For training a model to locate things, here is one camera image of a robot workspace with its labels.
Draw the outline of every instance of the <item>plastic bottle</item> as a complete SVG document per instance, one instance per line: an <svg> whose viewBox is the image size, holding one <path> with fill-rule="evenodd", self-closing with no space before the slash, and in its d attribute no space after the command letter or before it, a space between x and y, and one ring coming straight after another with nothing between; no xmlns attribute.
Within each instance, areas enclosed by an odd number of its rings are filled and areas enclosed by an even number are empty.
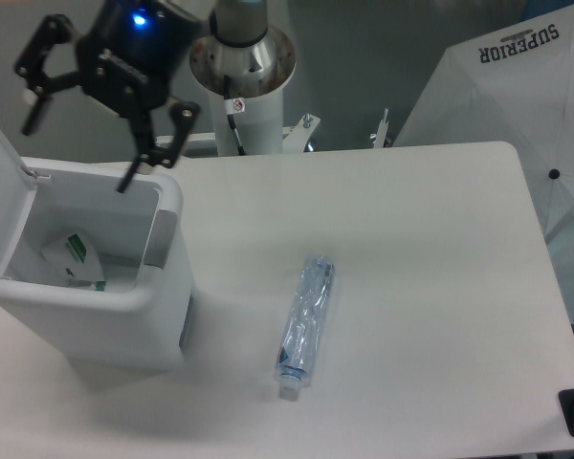
<svg viewBox="0 0 574 459"><path fill-rule="evenodd" d="M334 271L327 256L306 257L276 359L282 389L299 391L310 384Z"/></svg>

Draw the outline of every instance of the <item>white tabletop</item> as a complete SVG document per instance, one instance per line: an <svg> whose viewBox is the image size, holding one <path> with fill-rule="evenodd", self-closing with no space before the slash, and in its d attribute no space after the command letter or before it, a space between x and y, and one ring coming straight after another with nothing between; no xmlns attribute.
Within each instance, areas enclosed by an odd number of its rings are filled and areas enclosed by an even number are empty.
<svg viewBox="0 0 574 459"><path fill-rule="evenodd" d="M0 309L0 458L442 459L574 448L574 338L505 144L183 160L186 365L69 362ZM337 278L312 386L274 363L308 253Z"/></svg>

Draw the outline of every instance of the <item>metal bracket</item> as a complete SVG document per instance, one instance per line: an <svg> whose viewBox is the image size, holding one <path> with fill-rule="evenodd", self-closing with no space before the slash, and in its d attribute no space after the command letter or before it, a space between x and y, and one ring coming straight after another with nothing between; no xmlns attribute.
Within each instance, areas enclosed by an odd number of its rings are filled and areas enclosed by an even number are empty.
<svg viewBox="0 0 574 459"><path fill-rule="evenodd" d="M283 153L301 153L306 149L310 137L319 126L321 120L310 114L304 115L283 140Z"/></svg>
<svg viewBox="0 0 574 459"><path fill-rule="evenodd" d="M24 174L26 174L28 177L32 177L35 180L38 179L51 179L51 175L42 175L39 174L38 172L36 172L35 170L31 170L29 168L27 168L25 165L21 166L21 170L23 171Z"/></svg>

